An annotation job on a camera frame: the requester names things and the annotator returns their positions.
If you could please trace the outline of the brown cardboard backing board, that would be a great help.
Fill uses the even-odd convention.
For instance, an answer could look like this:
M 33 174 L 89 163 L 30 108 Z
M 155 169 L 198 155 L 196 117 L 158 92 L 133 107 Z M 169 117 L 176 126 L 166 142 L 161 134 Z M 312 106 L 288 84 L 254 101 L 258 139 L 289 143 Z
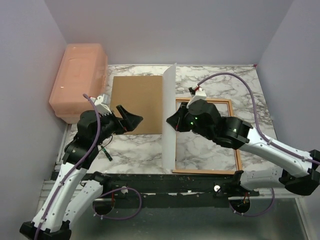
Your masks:
M 117 117 L 116 106 L 122 105 L 129 113 L 143 117 L 131 135 L 160 135 L 163 117 L 163 77 L 115 76 L 112 82 L 110 109 Z

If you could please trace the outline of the mountain landscape photo print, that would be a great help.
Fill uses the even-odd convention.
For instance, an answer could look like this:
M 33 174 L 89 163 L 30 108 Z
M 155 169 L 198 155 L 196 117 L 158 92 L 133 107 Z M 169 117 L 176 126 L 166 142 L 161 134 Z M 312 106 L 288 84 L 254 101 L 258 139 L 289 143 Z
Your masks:
M 175 169 L 176 132 L 167 123 L 167 118 L 176 113 L 176 67 L 171 65 L 162 75 L 162 167 Z

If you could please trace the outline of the orange wooden picture frame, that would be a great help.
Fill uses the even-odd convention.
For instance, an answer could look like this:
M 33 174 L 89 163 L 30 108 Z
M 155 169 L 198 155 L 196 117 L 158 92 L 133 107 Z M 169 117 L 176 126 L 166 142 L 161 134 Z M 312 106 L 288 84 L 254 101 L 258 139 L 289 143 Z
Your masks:
M 174 173 L 232 175 L 242 169 L 239 150 L 221 147 L 192 132 L 176 133 Z

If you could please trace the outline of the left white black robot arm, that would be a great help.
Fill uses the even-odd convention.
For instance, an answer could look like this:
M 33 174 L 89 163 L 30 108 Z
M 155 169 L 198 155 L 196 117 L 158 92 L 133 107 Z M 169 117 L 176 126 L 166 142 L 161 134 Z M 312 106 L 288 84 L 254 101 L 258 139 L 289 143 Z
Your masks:
M 68 240 L 72 227 L 97 197 L 107 197 L 111 191 L 109 177 L 95 172 L 86 186 L 74 192 L 97 157 L 98 146 L 112 135 L 132 132 L 143 120 L 126 111 L 121 105 L 114 113 L 87 110 L 80 115 L 77 133 L 64 149 L 63 163 L 58 177 L 42 208 L 32 221 L 20 227 L 20 233 L 29 240 Z

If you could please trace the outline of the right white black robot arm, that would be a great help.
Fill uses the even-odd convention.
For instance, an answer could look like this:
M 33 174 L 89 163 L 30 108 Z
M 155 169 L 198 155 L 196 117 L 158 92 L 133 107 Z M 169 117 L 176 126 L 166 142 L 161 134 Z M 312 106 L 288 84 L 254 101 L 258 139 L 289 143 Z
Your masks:
M 298 150 L 271 137 L 262 137 L 250 123 L 221 116 L 216 106 L 206 100 L 182 102 L 166 122 L 177 132 L 193 132 L 221 147 L 241 150 L 276 165 L 267 170 L 237 171 L 233 181 L 222 187 L 236 196 L 259 188 L 284 188 L 309 196 L 320 185 L 319 151 Z

